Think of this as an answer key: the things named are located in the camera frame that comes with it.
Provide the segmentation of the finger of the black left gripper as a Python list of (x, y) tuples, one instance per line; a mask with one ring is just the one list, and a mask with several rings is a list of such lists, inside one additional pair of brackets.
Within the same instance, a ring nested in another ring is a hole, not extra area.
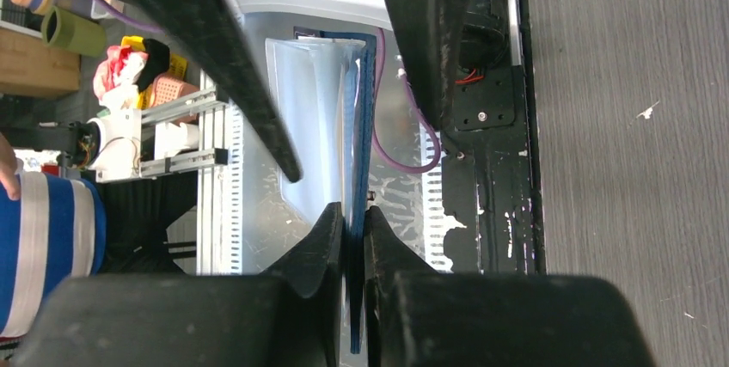
[(120, 1), (142, 11), (170, 36), (240, 108), (286, 178), (301, 179), (284, 122), (226, 0)]
[(508, 0), (384, 0), (419, 110), (434, 128), (452, 122), (459, 69), (503, 61)]

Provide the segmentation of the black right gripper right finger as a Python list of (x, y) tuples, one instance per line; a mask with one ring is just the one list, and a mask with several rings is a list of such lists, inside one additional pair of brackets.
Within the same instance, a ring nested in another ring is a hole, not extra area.
[(441, 273), (364, 221), (371, 366), (652, 366), (622, 293), (600, 278)]

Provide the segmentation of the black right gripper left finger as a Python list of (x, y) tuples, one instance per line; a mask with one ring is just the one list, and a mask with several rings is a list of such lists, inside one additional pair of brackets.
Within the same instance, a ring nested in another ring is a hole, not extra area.
[(335, 366), (343, 217), (257, 275), (72, 278), (15, 351), (17, 366)]

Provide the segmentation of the navy leather card holder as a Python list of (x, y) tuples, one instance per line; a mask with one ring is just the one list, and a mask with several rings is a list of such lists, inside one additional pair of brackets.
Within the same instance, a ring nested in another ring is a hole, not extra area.
[(364, 337), (364, 237), (374, 124), (377, 41), (362, 33), (323, 31), (266, 40), (268, 82), (303, 169), (282, 181), (283, 200), (307, 223), (341, 204), (351, 346)]

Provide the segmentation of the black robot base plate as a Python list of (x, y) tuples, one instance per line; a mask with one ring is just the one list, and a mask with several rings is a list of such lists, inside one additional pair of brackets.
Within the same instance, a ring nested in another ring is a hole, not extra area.
[(533, 119), (520, 0), (468, 0), (443, 137), (448, 272), (540, 269)]

